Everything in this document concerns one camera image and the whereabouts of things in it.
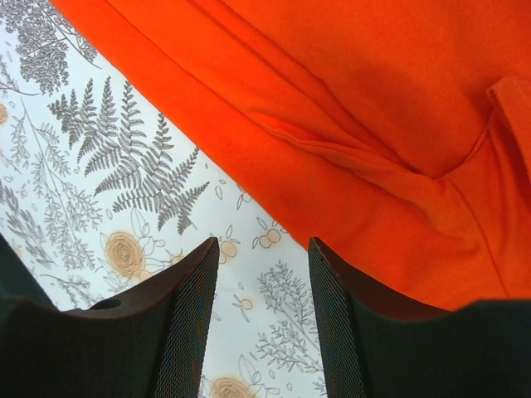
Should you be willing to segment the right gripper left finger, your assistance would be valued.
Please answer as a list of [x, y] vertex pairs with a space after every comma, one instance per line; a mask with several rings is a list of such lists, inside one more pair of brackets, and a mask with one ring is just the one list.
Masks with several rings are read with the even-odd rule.
[[120, 294], [61, 311], [3, 242], [2, 396], [197, 396], [218, 256], [209, 238]]

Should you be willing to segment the orange t-shirt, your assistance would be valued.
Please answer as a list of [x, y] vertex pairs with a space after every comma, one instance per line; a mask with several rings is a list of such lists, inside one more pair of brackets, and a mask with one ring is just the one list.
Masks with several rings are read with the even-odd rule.
[[529, 297], [529, 2], [56, 7], [300, 244], [439, 308]]

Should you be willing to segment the floral patterned table mat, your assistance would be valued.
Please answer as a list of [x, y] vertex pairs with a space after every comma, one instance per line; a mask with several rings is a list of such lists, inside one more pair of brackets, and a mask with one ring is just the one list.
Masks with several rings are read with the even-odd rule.
[[1, 4], [1, 232], [62, 310], [217, 238], [200, 396], [325, 396], [305, 250], [48, 1]]

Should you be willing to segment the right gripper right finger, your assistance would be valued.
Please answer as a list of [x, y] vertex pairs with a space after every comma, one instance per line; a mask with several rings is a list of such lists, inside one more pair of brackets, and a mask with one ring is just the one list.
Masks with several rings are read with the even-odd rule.
[[387, 287], [320, 239], [308, 256], [329, 396], [529, 396], [529, 301], [446, 311]]

